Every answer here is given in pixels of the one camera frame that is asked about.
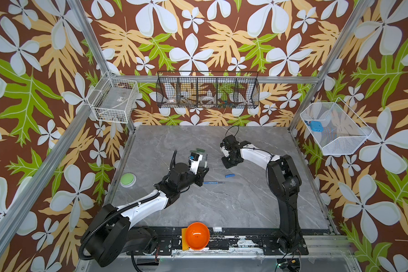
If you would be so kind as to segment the blue pen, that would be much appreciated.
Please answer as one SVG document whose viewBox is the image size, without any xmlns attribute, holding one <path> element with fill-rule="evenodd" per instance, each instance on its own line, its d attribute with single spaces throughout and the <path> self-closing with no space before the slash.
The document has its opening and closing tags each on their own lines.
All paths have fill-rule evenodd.
<svg viewBox="0 0 408 272">
<path fill-rule="evenodd" d="M 223 181 L 204 181 L 203 184 L 205 185 L 216 185 L 216 184 L 224 184 Z"/>
</svg>

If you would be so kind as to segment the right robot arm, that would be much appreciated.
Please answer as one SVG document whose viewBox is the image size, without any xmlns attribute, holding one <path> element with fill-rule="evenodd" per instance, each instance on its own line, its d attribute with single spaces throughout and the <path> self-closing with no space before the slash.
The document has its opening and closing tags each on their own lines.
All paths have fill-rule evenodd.
<svg viewBox="0 0 408 272">
<path fill-rule="evenodd" d="M 234 134 L 226 134 L 220 147 L 226 169 L 247 160 L 266 171 L 269 189 L 278 200 L 281 220 L 279 250 L 284 254 L 297 252 L 304 246 L 297 204 L 302 182 L 293 158 L 289 155 L 273 154 L 248 141 L 239 142 Z"/>
</svg>

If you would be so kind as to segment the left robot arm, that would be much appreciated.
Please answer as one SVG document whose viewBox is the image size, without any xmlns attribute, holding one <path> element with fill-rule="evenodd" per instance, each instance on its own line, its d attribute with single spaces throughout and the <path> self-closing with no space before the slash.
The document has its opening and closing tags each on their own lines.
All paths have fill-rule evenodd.
<svg viewBox="0 0 408 272">
<path fill-rule="evenodd" d="M 106 267 L 122 253 L 153 254 L 158 247 L 157 233 L 136 224 L 174 204 L 193 184 L 202 186 L 208 171 L 206 155 L 192 152 L 188 163 L 177 163 L 173 157 L 168 173 L 150 194 L 126 205 L 102 207 L 80 240 L 79 259 L 95 260 Z"/>
</svg>

